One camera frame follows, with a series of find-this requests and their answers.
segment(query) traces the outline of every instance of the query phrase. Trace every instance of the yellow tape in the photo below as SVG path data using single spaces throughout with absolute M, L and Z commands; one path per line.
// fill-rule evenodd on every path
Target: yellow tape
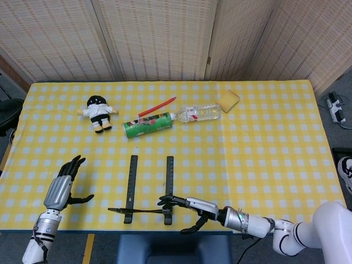
M 90 256 L 92 255 L 93 242 L 94 242 L 94 234 L 88 234 L 86 249 L 84 250 L 84 257 L 83 257 L 82 264 L 90 263 Z

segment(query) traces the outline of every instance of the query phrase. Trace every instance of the plastic water bottle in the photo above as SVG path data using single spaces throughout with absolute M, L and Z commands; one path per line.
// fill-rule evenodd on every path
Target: plastic water bottle
M 170 113 L 171 120 L 181 122 L 193 122 L 217 119 L 221 116 L 221 107 L 218 104 L 206 106 L 186 106 L 182 107 L 177 113 Z

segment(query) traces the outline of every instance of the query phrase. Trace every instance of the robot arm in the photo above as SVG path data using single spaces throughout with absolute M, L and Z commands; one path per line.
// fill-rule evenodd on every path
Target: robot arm
M 166 195 L 160 200 L 158 205 L 179 205 L 196 211 L 200 216 L 196 225 L 181 230 L 182 234 L 198 231 L 208 219 L 259 238 L 264 238 L 274 229 L 273 249 L 281 255 L 295 256 L 304 248 L 322 248 L 326 264 L 352 263 L 352 213 L 336 202 L 321 205 L 313 215 L 313 222 L 294 224 L 282 219 L 252 216 L 228 206 L 219 209 L 214 203 L 193 197 L 183 199 Z
M 75 157 L 72 161 L 62 166 L 58 176 L 53 179 L 44 200 L 47 210 L 39 215 L 34 224 L 32 237 L 24 253 L 24 264 L 47 263 L 47 254 L 55 239 L 56 231 L 61 221 L 60 211 L 67 205 L 83 204 L 90 201 L 94 195 L 86 198 L 72 198 L 72 183 L 77 175 L 79 166 L 85 158 Z

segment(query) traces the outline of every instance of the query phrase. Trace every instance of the table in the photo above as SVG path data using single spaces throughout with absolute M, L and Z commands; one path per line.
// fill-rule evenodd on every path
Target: table
M 225 90 L 241 98 L 221 119 L 183 124 L 127 139 L 122 122 L 173 96 L 181 105 L 214 103 Z M 91 95 L 120 111 L 112 130 L 96 135 L 78 117 Z M 166 157 L 174 156 L 174 195 L 194 196 L 222 208 L 310 221 L 325 201 L 344 204 L 311 84 L 298 81 L 176 81 L 36 83 L 30 88 L 4 172 L 0 177 L 0 229 L 31 229 L 48 187 L 74 156 L 87 158 L 73 184 L 74 196 L 95 194 L 68 206 L 60 230 L 181 230 L 198 216 L 175 207 L 163 215 L 134 214 L 132 224 L 107 211 L 124 207 L 131 155 L 139 156 L 135 208 L 156 208 L 163 195 Z M 209 221 L 202 230 L 225 230 Z

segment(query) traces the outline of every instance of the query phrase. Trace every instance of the red pencil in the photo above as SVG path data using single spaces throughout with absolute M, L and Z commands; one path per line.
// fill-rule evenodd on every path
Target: red pencil
M 159 104 L 157 106 L 154 106 L 153 108 L 150 108 L 150 109 L 138 114 L 138 116 L 141 118 L 141 117 L 143 117 L 143 116 L 145 116 L 147 114 L 150 114 L 150 113 L 162 108 L 163 106 L 166 106 L 169 103 L 172 103 L 173 101 L 175 101 L 175 99 L 176 99 L 176 97 L 172 97 L 171 99 L 167 100 L 166 102 L 163 102 L 163 103 L 161 103 L 161 104 Z

